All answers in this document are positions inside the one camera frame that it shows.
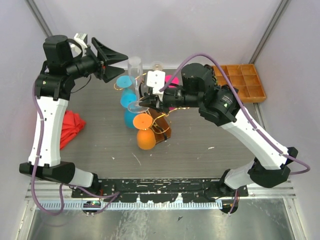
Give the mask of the light blue wine glass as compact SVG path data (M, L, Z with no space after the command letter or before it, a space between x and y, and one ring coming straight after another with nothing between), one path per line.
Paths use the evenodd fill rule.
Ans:
M128 108L129 104L137 100L136 93L132 90L133 82L128 75L122 75L116 80L116 86L121 89L120 104Z

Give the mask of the clear wine glass front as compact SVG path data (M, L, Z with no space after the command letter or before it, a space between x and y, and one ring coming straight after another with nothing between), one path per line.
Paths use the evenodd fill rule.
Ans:
M142 60L138 56L133 56L128 59L128 76L132 82L135 90L135 100L128 105L128 110L134 114L145 113L148 108L140 106L140 92L139 87L143 79L143 65Z

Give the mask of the red cloth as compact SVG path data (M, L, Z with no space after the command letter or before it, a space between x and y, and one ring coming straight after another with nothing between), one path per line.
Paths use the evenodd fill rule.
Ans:
M60 150L62 150L71 140L73 140L78 133L83 130L86 122L80 117L78 113L71 110L66 110L60 134Z

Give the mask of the wooden compartment tray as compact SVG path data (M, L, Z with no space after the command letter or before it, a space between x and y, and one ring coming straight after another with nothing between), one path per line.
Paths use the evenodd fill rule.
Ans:
M221 65L243 103L262 103L267 95L254 64Z

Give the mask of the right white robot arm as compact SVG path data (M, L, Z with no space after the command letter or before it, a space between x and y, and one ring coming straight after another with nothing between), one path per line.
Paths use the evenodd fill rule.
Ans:
M236 88L218 85L213 67L190 63L180 73L182 85L160 91L167 83L165 72L148 71L145 77L148 92L139 104L162 113L168 113L170 108L198 108L201 117L231 133L253 153L254 160L223 173L220 193L231 197L237 189L249 184L270 189L286 182L291 173L290 157L295 158L298 150L274 140L242 102L236 100Z

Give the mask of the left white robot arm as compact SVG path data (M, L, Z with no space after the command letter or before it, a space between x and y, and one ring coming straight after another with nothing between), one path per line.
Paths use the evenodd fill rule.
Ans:
M82 187L88 198L95 198L101 187L97 174L61 160L63 119L77 79L95 75L108 83L124 73L123 68L113 65L126 61L128 56L106 47L95 37L91 39L97 50L94 53L86 38L85 34L77 34L74 39L65 35L45 39L46 60L33 86L37 110L33 146L27 162L19 165L19 172L33 179Z

